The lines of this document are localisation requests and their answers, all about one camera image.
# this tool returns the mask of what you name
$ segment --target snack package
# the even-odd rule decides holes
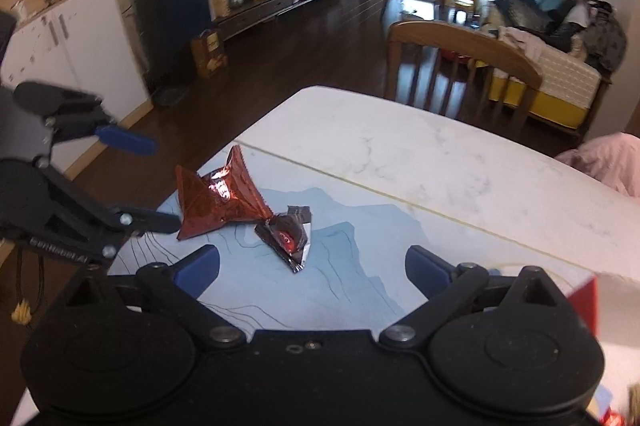
[[[287,213],[258,224],[255,232],[294,273],[302,271],[311,249],[311,210],[308,206],[289,206]]]
[[[238,145],[229,152],[224,167],[202,178],[182,166],[176,167],[175,175],[183,215],[178,240],[215,231],[228,222],[266,220],[273,216],[249,177]]]

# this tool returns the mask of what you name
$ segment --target tv stand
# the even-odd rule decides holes
[[[294,2],[293,0],[257,0],[246,2],[243,6],[232,9],[229,16],[216,18],[216,22],[219,25],[222,39],[228,40],[254,25],[313,1],[315,0],[301,0],[299,2]]]

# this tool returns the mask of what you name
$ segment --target cabinet door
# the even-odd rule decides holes
[[[65,88],[80,88],[66,57],[62,32],[51,12],[39,16],[16,31],[7,47],[2,67],[2,83],[14,88],[25,80],[40,80]]]
[[[52,10],[80,88],[117,119],[148,99],[116,0],[67,0]]]

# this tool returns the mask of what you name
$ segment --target sofa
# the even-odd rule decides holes
[[[544,80],[531,114],[582,138],[610,81],[584,63],[584,48],[575,37],[579,27],[564,22],[575,0],[492,0],[484,4],[482,31],[513,26],[546,43],[538,62]],[[490,99],[497,101],[505,81],[499,72],[494,76]],[[521,82],[510,79],[505,103],[517,106],[523,91]]]

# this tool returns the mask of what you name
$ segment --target pink cloth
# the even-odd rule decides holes
[[[640,139],[615,133],[561,153],[557,160],[640,202]]]

